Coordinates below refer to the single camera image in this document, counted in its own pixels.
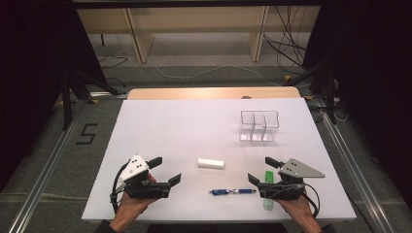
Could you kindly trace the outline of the black metal stand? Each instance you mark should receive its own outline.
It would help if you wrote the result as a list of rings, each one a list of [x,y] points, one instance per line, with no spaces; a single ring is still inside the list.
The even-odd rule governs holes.
[[[72,70],[66,72],[61,79],[61,96],[64,110],[63,130],[66,130],[73,119],[71,92],[80,100],[87,100],[91,94],[86,85],[91,83],[113,95],[124,95],[125,91],[120,91],[107,84],[106,81],[101,81],[94,78],[85,72]]]
[[[320,94],[326,92],[326,115],[332,124],[336,123],[334,116],[334,75],[330,66],[330,61],[323,58],[318,64],[305,71],[302,75],[286,83],[286,86],[295,86],[309,78],[313,81],[310,84],[309,90],[312,94]]]

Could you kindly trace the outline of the beige wooden desk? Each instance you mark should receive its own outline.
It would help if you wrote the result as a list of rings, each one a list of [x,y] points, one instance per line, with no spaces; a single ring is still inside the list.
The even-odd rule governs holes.
[[[259,61],[265,32],[313,30],[324,0],[72,0],[88,34],[128,34],[137,62],[159,33],[245,33]]]

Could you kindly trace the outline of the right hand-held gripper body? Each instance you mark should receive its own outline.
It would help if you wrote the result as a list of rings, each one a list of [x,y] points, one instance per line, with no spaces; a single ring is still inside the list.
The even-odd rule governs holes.
[[[277,183],[259,183],[259,194],[265,199],[296,200],[305,189],[305,178],[324,179],[326,175],[296,159],[291,158],[279,169],[281,180]]]

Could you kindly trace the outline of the short aluminium rail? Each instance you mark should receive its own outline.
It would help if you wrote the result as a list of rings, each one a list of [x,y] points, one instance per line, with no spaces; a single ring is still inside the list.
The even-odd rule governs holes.
[[[106,91],[92,91],[90,93],[91,98],[118,98],[118,99],[127,99],[128,94],[113,94]]]

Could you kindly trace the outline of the person's left hand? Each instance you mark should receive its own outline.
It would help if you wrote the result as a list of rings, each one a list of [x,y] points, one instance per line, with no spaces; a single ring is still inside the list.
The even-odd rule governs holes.
[[[126,192],[120,200],[120,206],[109,226],[116,232],[122,233],[136,218],[145,212],[155,202],[155,199],[139,200],[131,198]]]

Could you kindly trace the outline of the green marker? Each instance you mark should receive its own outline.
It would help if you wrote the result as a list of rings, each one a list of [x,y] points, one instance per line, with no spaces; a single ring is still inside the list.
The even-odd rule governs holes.
[[[266,171],[265,172],[265,181],[267,183],[273,183],[273,172],[272,171]],[[273,209],[273,200],[272,199],[264,199],[263,200],[263,208],[266,211],[271,211]]]

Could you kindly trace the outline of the clear plastic organizer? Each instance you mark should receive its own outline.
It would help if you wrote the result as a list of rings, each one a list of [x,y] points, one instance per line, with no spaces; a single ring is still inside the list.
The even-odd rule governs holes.
[[[277,111],[242,111],[239,140],[244,142],[273,142],[280,127]]]

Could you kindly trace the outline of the aluminium floor rail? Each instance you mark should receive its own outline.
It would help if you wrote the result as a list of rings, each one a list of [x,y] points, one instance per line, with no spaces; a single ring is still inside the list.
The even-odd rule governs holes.
[[[361,167],[357,164],[337,125],[332,123],[334,115],[323,114],[323,119],[326,129],[336,145],[343,163],[376,227],[376,233],[395,233],[388,215],[367,182]]]
[[[32,151],[17,166],[5,189],[0,192],[0,204],[8,204],[7,214],[12,217],[6,224],[6,233],[23,233],[47,187],[55,167],[76,126],[86,103],[73,106],[73,115],[64,128],[60,122],[62,108],[55,107],[47,126],[35,142]]]

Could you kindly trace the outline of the person's dark clothing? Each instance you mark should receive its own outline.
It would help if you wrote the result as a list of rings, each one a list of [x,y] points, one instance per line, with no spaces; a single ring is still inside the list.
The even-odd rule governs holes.
[[[281,223],[151,224],[147,233],[288,233]]]

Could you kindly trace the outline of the white eraser block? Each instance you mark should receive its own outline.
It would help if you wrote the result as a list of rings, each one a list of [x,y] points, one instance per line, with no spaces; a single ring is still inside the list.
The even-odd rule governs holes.
[[[223,169],[224,162],[221,160],[198,158],[197,165],[199,168]]]

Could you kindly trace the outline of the person's right hand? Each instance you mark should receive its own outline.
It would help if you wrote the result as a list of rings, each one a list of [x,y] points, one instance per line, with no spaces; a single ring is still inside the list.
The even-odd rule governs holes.
[[[289,214],[302,231],[304,228],[319,225],[312,215],[309,202],[303,196],[296,200],[276,200],[276,202]]]

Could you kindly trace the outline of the blue pen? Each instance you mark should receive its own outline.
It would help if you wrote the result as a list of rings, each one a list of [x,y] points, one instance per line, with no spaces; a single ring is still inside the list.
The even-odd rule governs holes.
[[[250,188],[240,188],[240,189],[212,189],[209,191],[210,194],[218,195],[228,195],[228,194],[253,194],[257,191]]]

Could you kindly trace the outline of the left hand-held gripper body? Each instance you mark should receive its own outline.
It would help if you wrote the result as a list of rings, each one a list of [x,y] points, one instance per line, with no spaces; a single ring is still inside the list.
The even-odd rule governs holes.
[[[118,191],[123,190],[131,198],[139,200],[167,198],[170,184],[151,183],[148,178],[151,169],[147,162],[139,153],[135,153],[120,172]]]

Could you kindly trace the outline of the black curtain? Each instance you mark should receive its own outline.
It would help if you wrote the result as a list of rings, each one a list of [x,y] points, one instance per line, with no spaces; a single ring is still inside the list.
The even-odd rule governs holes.
[[[412,210],[412,0],[322,0],[304,65],[346,26],[333,73],[350,116]]]
[[[0,0],[0,190],[79,72],[106,82],[73,0]]]

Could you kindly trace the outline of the light wooden table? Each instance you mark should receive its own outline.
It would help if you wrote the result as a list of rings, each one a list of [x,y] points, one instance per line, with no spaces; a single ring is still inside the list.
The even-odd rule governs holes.
[[[134,88],[128,100],[299,98],[293,86]]]

